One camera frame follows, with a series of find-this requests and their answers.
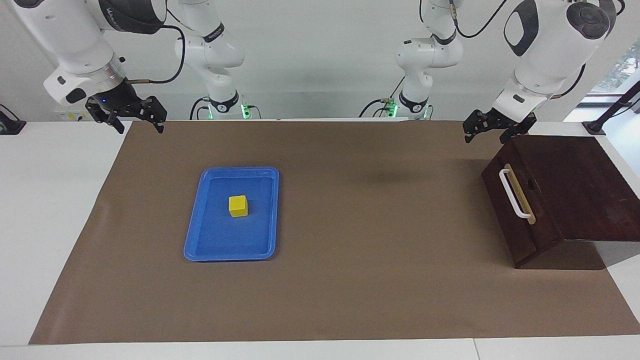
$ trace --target brown mat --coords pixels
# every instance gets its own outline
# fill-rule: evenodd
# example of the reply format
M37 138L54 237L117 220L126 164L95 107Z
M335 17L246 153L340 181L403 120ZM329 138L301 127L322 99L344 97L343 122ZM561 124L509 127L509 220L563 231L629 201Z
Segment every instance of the brown mat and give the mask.
M459 122L129 131L32 344L639 334L604 271L515 270ZM280 171L269 261L182 248L209 167Z

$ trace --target white table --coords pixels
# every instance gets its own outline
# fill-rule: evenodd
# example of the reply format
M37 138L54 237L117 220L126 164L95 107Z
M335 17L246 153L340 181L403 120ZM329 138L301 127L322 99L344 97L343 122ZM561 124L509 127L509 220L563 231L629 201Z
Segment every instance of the white table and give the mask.
M586 134L570 123L532 133ZM0 359L640 359L640 336L26 346L123 140L92 122L32 122L0 137ZM640 196L640 179L598 140ZM609 271L640 318L640 256Z

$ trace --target dark brown wooden drawer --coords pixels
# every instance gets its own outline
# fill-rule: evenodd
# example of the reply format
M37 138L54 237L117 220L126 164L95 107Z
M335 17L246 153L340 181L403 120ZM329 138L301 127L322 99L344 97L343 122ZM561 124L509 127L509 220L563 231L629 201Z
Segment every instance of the dark brown wooden drawer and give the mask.
M640 254L640 200L594 138L520 136L483 179L517 268L599 270ZM516 215L527 203L534 222Z

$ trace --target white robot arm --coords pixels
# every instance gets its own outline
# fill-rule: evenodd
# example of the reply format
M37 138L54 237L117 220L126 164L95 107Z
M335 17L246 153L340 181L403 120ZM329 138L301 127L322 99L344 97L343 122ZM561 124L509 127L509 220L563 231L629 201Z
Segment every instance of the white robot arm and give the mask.
M244 62L244 47L220 21L212 0L179 0L184 23L194 33L186 35L185 62L195 70L207 87L209 111L214 119L246 117L241 95L227 68ZM182 44L175 44L180 56Z
M153 34L165 20L164 0L9 0L21 21L60 66L44 87L60 104L87 99L97 122L123 133L118 117L151 122L162 133L166 110L155 97L140 99L102 30Z
M463 2L453 1L456 8ZM463 55L449 0L428 0L422 8L422 18L432 36L405 41L396 56L396 62L406 76L403 89L394 99L398 105L397 115L413 119L422 118L428 107L433 78L426 71L455 66Z
M465 139L505 129L502 143L528 132L533 113L560 91L589 60L616 22L613 0L524 0L504 28L519 66L488 113L474 111L464 122Z

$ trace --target yellow cube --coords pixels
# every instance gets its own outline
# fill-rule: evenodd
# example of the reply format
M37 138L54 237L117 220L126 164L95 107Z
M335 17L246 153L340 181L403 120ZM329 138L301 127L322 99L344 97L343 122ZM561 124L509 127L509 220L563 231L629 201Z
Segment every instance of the yellow cube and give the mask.
M229 213L231 217L239 218L249 215L249 203L246 200L246 196L231 196L229 197Z

